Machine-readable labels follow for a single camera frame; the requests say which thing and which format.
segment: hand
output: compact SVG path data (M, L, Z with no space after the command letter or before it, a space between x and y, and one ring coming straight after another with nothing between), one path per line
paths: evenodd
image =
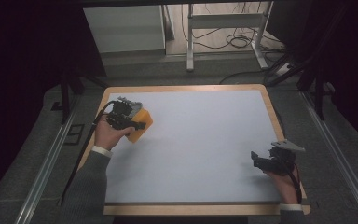
M116 130L109 125L106 121L107 115L102 115L98 121L98 125L95 129L95 143L97 147L102 147L106 150L112 149L117 145L118 141L126 134L133 133L134 127L128 127L123 130Z
M272 172L263 171L265 174L272 178L275 187L280 192L282 197L282 203L286 204L298 204L295 186L289 175L276 175ZM298 181L298 170L295 167L293 176Z

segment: white panel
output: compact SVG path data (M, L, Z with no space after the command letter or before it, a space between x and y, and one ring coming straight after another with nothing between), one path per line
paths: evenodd
M165 49L161 6L84 8L100 53Z
M144 104L153 125L122 139L107 168L107 203L278 202L251 150L277 141L259 91L111 94Z

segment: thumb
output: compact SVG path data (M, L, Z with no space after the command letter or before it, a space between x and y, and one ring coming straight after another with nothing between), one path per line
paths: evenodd
M128 127L128 128L123 129L123 130L120 130L120 134L121 134L122 136L127 135L127 134L130 134L130 133L133 133L133 132L135 132L135 128L134 128L134 127Z

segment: white metal stand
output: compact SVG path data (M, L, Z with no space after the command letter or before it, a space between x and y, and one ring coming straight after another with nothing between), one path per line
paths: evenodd
M188 5L188 41L187 41L187 64L188 72L194 70L194 51L193 51L193 29L213 29L213 28L258 28L255 40L251 43L255 56L261 69L267 69L268 65L260 50L260 41L266 29L269 18L271 2L262 13L249 14L219 14L219 15L193 15L192 4Z

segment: yellow sponge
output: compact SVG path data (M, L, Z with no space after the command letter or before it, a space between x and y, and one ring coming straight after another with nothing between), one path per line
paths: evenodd
M136 113L136 115L131 119L131 121L146 123L144 129L138 129L137 131L127 136L130 142L135 143L136 141L138 141L141 135L144 134L144 132L146 132L146 130L150 127L150 125L152 125L153 120L150 117L149 112L142 108L141 110L138 111L138 113Z

